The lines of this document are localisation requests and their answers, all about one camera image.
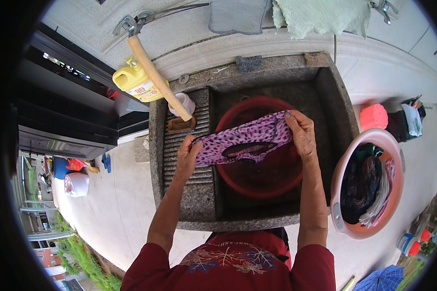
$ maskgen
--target yellow detergent bottle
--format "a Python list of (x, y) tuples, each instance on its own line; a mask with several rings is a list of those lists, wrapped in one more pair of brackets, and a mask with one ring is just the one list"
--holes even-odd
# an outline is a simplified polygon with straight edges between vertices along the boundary
[(149, 76), (147, 76), (140, 64), (134, 60), (132, 55), (126, 58), (126, 63), (129, 67), (122, 67), (112, 76), (113, 83), (118, 88), (133, 95), (142, 102), (151, 102), (163, 98), (160, 91), (157, 90)]

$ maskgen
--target green towel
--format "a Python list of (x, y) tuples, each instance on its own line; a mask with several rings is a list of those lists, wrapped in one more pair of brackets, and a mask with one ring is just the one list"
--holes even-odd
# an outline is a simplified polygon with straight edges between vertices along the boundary
[(367, 0), (274, 0), (273, 17), (277, 28), (287, 23), (293, 40), (311, 31), (341, 35), (344, 30), (366, 38), (370, 6)]

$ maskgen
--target person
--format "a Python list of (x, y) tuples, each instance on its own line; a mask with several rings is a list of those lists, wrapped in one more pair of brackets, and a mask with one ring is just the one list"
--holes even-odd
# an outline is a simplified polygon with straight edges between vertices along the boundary
[(335, 290), (334, 257), (326, 248), (328, 217), (314, 123), (297, 110), (285, 112), (303, 160), (300, 230), (293, 267), (283, 228), (212, 233), (206, 243), (170, 268), (169, 252), (180, 216), (180, 200), (193, 174), (201, 142), (186, 136), (178, 149), (172, 183), (142, 247), (125, 274), (121, 290)]

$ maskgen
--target soap bar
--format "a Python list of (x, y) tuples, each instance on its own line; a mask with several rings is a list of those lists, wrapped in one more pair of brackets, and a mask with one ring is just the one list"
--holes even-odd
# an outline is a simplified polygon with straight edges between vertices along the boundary
[(168, 121), (167, 132), (185, 132), (193, 130), (194, 128), (196, 128), (196, 119), (194, 117), (188, 121), (184, 121), (181, 117), (177, 117)]

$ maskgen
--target leaf print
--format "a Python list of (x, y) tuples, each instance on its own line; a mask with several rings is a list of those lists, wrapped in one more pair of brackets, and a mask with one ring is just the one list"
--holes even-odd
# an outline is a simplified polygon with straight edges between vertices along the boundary
[(193, 263), (188, 267), (188, 271), (190, 273), (193, 273), (194, 271), (201, 271), (204, 273), (207, 273), (207, 271), (209, 271), (210, 268), (213, 267), (217, 267), (218, 264), (214, 261), (209, 261), (209, 262), (197, 262), (197, 263)]
[(225, 252), (209, 251), (207, 252), (207, 258), (216, 260), (221, 266), (227, 266), (232, 262), (247, 262), (246, 257), (244, 257), (246, 252), (229, 253), (228, 252), (229, 249), (230, 247), (227, 247), (227, 250)]
[(181, 261), (180, 265), (191, 265), (192, 263), (197, 262), (208, 262), (210, 259), (204, 258), (207, 256), (208, 252), (204, 250), (202, 247), (188, 253), (186, 257)]
[(250, 247), (255, 249), (255, 251), (249, 251), (245, 254), (245, 256), (248, 257), (249, 262), (259, 264), (270, 270), (275, 269), (275, 265), (273, 263), (274, 259), (276, 258), (271, 252), (263, 249), (258, 249), (253, 246)]
[(244, 262), (243, 265), (233, 265), (233, 267), (236, 267), (238, 271), (243, 273), (252, 272), (253, 274), (255, 273), (262, 274), (263, 272), (266, 271), (266, 270), (262, 270), (262, 266), (260, 264), (254, 265), (249, 262)]

